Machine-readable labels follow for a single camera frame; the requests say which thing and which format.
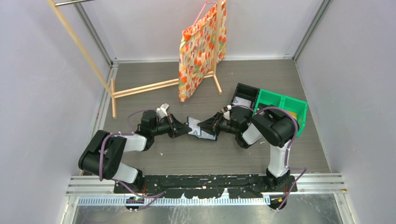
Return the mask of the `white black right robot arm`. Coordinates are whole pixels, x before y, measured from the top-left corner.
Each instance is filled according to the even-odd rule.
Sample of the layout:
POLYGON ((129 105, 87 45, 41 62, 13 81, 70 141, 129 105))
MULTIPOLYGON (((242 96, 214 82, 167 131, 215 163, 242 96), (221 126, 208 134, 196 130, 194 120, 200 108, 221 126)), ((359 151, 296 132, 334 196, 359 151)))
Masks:
POLYGON ((285 186, 290 176, 290 147, 299 131, 297 120, 286 110, 270 105, 255 112, 244 105, 228 105, 197 126, 214 136, 221 132, 233 134, 237 144, 245 149, 264 138, 270 144, 267 187, 276 192, 285 186))

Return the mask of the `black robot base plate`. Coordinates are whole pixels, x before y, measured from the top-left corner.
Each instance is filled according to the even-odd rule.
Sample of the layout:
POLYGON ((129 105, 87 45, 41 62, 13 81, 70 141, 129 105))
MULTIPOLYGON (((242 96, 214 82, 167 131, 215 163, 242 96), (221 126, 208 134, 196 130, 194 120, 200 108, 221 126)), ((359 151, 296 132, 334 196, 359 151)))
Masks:
POLYGON ((163 198, 192 199, 220 198, 227 193, 230 199, 260 198, 264 193, 285 195, 289 189, 297 191, 293 185, 295 177, 290 175, 281 182, 265 175, 146 175, 139 176, 134 183, 117 183, 114 192, 117 194, 144 193, 155 196, 162 193, 163 198))

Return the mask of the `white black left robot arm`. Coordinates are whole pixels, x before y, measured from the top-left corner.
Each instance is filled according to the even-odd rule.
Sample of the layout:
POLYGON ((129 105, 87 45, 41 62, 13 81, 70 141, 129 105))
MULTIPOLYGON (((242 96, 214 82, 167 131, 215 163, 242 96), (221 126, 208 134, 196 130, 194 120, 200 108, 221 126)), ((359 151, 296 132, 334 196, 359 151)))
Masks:
POLYGON ((159 115, 158 111, 146 110, 134 132, 110 133, 98 130, 80 156, 78 167, 97 175, 101 180, 123 182, 130 192, 138 193, 143 187, 143 173, 122 163, 123 155, 149 150, 158 135, 167 134, 174 139, 191 131, 171 113, 159 115))

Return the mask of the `black card holder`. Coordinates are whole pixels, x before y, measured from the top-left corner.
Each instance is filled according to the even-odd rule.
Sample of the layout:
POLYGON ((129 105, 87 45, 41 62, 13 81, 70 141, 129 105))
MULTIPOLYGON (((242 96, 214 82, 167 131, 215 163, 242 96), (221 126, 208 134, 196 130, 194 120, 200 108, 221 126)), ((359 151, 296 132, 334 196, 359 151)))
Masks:
POLYGON ((205 140, 217 140, 216 135, 209 134, 205 132, 201 127, 198 126, 198 123, 201 121, 192 117, 187 117, 187 122, 186 124, 188 127, 191 129, 187 134, 191 136, 195 136, 199 139, 205 139, 205 140))

